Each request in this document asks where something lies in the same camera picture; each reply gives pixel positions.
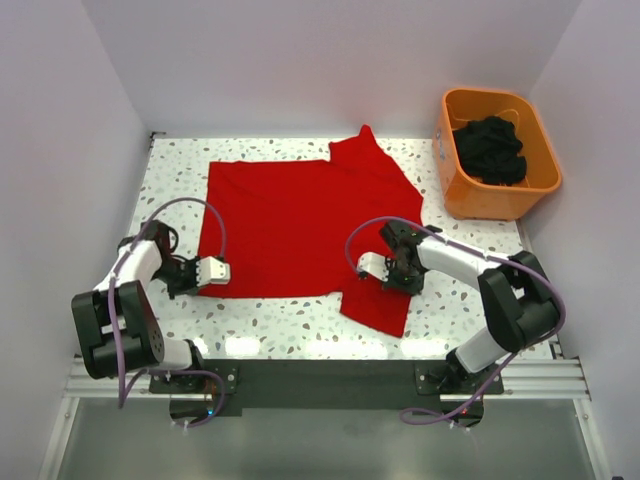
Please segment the red t-shirt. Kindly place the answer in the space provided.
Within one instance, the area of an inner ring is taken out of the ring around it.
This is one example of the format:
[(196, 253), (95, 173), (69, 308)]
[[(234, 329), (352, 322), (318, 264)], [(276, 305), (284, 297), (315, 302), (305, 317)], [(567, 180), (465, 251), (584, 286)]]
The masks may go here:
[(369, 126), (329, 145), (328, 160), (212, 162), (198, 253), (223, 253), (231, 280), (201, 290), (206, 297), (292, 298), (342, 295), (340, 312), (401, 337), (410, 298), (361, 279), (348, 262), (385, 242), (366, 221), (420, 220), (423, 198), (377, 144)]

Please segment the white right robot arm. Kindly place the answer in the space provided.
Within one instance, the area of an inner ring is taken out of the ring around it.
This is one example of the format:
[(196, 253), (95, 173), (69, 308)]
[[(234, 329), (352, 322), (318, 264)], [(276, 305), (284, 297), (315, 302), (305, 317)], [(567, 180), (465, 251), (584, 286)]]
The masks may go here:
[(494, 256), (432, 227), (390, 220), (380, 230), (391, 254), (377, 276), (385, 288), (415, 296), (425, 275), (446, 274), (479, 292), (486, 326), (446, 356), (439, 388), (469, 392), (500, 358), (517, 354), (550, 333), (560, 306), (535, 255)]

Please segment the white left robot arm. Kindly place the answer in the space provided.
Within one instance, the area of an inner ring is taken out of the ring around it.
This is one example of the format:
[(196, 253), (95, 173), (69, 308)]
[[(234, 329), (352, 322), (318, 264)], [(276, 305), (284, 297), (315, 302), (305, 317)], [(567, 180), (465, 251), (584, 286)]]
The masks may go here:
[[(118, 245), (118, 256), (130, 256), (117, 274), (114, 287), (116, 325), (120, 330), (126, 373), (149, 368), (172, 370), (173, 382), (185, 392), (200, 390), (207, 380), (207, 368), (201, 353), (191, 340), (175, 340), (164, 336), (148, 298), (146, 288), (153, 280), (162, 281), (173, 299), (199, 292), (198, 256), (185, 259), (175, 255), (171, 239), (177, 231), (153, 220), (134, 243), (124, 238)], [(77, 294), (71, 310), (80, 344), (81, 355), (89, 376), (94, 379), (118, 376), (117, 347), (111, 324), (106, 277), (94, 289)]]

